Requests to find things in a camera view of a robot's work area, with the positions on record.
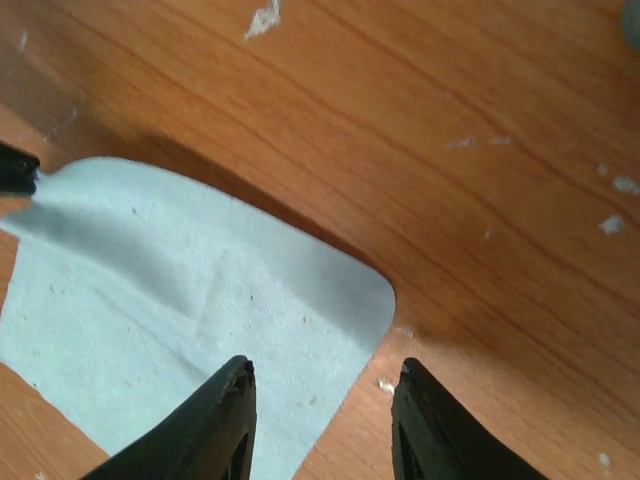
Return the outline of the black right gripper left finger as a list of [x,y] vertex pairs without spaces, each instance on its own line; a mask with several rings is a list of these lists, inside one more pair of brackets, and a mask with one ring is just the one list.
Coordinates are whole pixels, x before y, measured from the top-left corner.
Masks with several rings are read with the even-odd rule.
[[229,359],[148,433],[86,479],[248,479],[257,424],[253,363]]

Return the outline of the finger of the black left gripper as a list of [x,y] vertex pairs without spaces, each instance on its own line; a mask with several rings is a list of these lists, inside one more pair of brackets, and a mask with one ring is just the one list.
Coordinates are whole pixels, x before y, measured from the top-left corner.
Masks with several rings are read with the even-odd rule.
[[0,192],[2,195],[31,196],[36,191],[40,161],[37,157],[4,142],[0,145]]

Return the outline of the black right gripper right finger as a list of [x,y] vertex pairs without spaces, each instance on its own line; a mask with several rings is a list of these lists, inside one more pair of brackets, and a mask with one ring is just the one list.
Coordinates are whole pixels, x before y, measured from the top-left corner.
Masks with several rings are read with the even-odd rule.
[[419,360],[407,358],[395,387],[396,479],[542,479],[493,436]]

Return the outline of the light blue cleaning cloth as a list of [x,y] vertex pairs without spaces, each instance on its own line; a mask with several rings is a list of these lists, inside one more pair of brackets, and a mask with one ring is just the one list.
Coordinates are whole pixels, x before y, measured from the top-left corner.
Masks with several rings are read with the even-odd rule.
[[115,454],[230,357],[255,366],[251,475],[292,478],[390,329],[377,271],[187,177],[94,157],[3,217],[1,359]]

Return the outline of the grey green glasses case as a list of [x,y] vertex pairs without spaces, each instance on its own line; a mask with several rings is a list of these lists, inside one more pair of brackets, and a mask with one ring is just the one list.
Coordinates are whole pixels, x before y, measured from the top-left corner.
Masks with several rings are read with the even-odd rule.
[[640,48],[640,0],[626,0],[620,17],[622,35],[627,44]]

